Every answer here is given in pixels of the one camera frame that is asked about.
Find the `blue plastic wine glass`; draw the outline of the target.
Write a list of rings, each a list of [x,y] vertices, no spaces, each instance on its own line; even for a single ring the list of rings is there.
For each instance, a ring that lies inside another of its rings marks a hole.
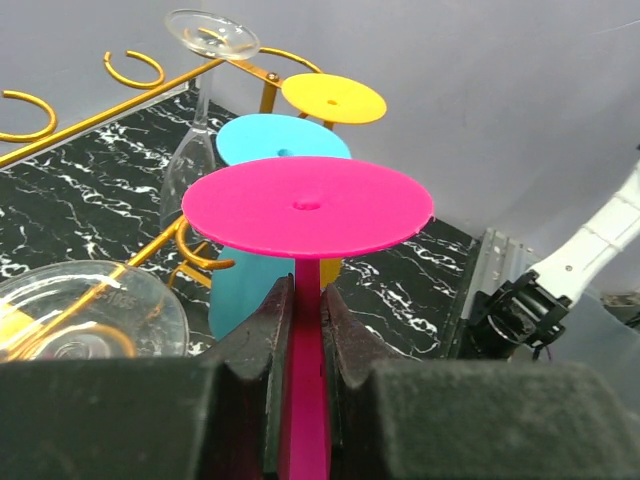
[[[347,144],[329,129],[280,114],[249,114],[226,123],[216,136],[216,148],[229,166],[272,157],[351,156]],[[294,272],[295,261],[226,245],[218,258],[234,261],[232,267],[212,273],[208,324],[220,340],[259,308],[279,278]]]

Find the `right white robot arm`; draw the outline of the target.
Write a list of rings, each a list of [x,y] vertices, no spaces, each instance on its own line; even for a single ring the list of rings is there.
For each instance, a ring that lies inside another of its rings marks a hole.
[[[474,296],[458,357],[506,360],[522,345],[533,358],[556,341],[561,321],[591,280],[639,235],[639,167],[564,244],[493,293]]]

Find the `magenta plastic wine glass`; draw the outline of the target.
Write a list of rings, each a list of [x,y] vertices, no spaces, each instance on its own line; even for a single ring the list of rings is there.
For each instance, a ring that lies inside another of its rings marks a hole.
[[[417,234],[434,201],[418,181],[373,163],[278,157],[224,168],[182,200],[188,223],[235,249],[295,261],[279,476],[326,479],[331,441],[321,326],[320,262],[364,255]]]

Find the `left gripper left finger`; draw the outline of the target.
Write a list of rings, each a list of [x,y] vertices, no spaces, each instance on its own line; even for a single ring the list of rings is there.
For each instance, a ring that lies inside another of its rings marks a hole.
[[[293,280],[195,357],[1,368],[5,479],[275,479]]]

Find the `clear wine glass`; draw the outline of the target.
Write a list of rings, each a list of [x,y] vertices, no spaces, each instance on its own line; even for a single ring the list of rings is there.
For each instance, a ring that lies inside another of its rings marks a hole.
[[[227,17],[200,10],[179,9],[165,18],[169,32],[191,52],[208,60],[247,60],[261,43],[248,27]],[[192,124],[165,170],[160,191],[159,224],[166,229],[182,214],[182,199],[199,178],[218,169],[208,128],[213,84],[211,69],[200,75]]]
[[[187,316],[155,276],[106,260],[39,267],[1,284],[1,359],[183,356]]]

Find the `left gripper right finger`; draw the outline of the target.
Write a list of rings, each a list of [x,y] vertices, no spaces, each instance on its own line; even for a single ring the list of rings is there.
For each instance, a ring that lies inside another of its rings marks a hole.
[[[405,358],[328,287],[336,479],[635,479],[639,434],[580,365]]]

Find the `yellow plastic wine glass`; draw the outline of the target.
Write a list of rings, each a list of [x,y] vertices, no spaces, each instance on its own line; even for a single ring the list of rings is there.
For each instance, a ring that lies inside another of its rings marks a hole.
[[[384,98],[356,80],[327,73],[303,73],[283,81],[285,100],[332,130],[335,124],[363,125],[380,120],[387,112]]]

